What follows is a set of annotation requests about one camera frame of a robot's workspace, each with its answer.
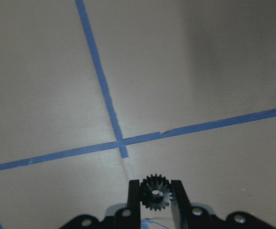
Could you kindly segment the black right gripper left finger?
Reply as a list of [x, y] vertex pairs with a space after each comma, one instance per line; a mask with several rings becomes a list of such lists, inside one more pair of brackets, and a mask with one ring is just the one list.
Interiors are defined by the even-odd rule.
[[126, 206], [117, 210], [114, 216], [115, 229], [140, 229], [141, 206], [140, 206], [140, 182], [130, 180]]

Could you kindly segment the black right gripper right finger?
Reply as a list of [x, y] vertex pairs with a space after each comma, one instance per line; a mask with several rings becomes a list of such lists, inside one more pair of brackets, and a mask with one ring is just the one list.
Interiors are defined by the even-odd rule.
[[210, 229], [208, 211], [192, 205], [180, 180], [172, 180], [172, 216], [176, 229]]

